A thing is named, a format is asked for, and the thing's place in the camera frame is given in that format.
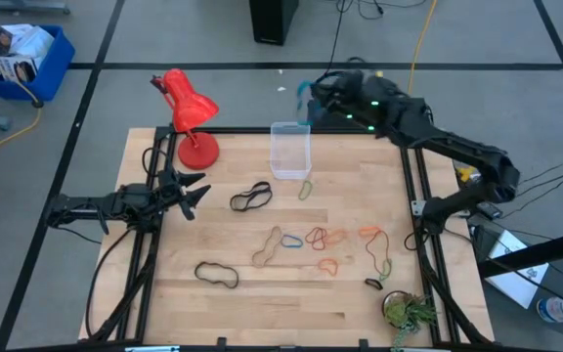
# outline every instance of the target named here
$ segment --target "green rubber band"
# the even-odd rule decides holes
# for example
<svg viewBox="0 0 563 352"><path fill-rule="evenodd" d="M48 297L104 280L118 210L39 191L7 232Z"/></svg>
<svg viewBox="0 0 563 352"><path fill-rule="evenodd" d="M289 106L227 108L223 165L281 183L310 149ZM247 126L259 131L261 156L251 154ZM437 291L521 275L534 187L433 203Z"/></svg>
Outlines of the green rubber band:
<svg viewBox="0 0 563 352"><path fill-rule="evenodd" d="M388 272L386 273L386 264L388 264ZM383 273L381 275L379 275L379 280L385 281L386 279L388 279L390 277L390 273L392 273L392 260L388 259L388 260L384 260L383 261Z"/></svg>
<svg viewBox="0 0 563 352"><path fill-rule="evenodd" d="M310 187L308 188L308 193L304 197L301 197L303 195L303 191L306 189L305 185L308 185ZM312 182L310 182L309 180L303 181L303 186L301 186L301 191L299 191L299 200L307 199L310 196L311 192L312 192Z"/></svg>

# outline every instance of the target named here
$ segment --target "gray floor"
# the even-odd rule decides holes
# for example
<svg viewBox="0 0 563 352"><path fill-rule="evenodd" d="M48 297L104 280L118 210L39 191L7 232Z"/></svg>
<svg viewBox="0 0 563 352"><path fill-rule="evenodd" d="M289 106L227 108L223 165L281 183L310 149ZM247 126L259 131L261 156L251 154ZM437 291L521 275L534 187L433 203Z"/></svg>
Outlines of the gray floor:
<svg viewBox="0 0 563 352"><path fill-rule="evenodd" d="M72 15L15 17L0 23L57 23L77 50L95 61L114 0L71 0ZM337 22L334 4L303 0L283 47L252 40L246 0L126 0L108 50L109 63L326 62ZM544 0L563 41L563 1ZM342 22L335 59L409 62L429 2L385 8L366 21L354 6ZM371 14L369 5L364 12ZM530 0L442 0L419 58L423 63L559 63ZM221 108L216 126L268 126L295 119L295 90L318 70L192 70L189 78ZM161 71L103 70L90 103L63 192L96 195L114 187L127 130L165 124L170 112L149 85ZM0 323L58 166L90 70L70 70L34 131L0 148ZM386 71L401 84L405 70ZM415 94L432 106L437 125L508 150L523 177L563 161L563 71L428 71L416 73ZM28 104L0 101L0 114L20 129L33 118ZM504 206L514 209L523 200ZM563 235L563 186L506 219L503 225L550 237ZM74 228L100 239L96 224ZM536 239L525 240L536 242ZM17 320L10 347L72 342L98 247L50 231ZM563 336L512 320L498 293L487 299L497 340L563 350Z"/></svg>

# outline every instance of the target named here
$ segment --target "red desk lamp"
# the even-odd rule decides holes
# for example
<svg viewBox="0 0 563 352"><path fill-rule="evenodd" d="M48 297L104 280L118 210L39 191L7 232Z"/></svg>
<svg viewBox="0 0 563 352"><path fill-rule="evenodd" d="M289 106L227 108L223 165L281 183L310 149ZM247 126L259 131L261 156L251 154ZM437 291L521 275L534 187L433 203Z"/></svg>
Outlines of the red desk lamp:
<svg viewBox="0 0 563 352"><path fill-rule="evenodd" d="M188 137L180 143L177 156L193 170L209 167L219 157L219 145L214 136L191 130L212 118L219 107L207 97L198 94L188 77L180 69L173 68L163 78L154 76L152 84L173 109L173 126Z"/></svg>

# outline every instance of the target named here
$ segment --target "lamp base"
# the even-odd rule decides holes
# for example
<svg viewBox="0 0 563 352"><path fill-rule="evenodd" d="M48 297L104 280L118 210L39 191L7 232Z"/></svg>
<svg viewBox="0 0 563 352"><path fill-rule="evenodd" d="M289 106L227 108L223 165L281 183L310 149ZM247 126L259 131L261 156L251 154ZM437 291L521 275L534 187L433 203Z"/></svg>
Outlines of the lamp base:
<svg viewBox="0 0 563 352"><path fill-rule="evenodd" d="M184 166L201 170L210 167L219 157L219 144L211 134L196 132L180 143L177 156Z"/></svg>

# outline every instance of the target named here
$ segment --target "blue bin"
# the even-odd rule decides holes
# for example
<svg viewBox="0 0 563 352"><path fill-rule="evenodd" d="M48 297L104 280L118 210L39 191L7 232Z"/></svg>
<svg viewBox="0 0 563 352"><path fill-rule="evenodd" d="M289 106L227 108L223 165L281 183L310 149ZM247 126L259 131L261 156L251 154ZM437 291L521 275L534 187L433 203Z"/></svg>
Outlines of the blue bin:
<svg viewBox="0 0 563 352"><path fill-rule="evenodd" d="M66 39L65 33L60 26L41 25L41 27L54 36L54 42L38 69L36 78L29 83L25 83L25 87L39 100L50 102L54 99L60 84L65 78L68 64L70 64L73 55L75 55L75 49ZM17 83L5 81L1 75L0 97L9 100L31 101L29 95Z"/></svg>

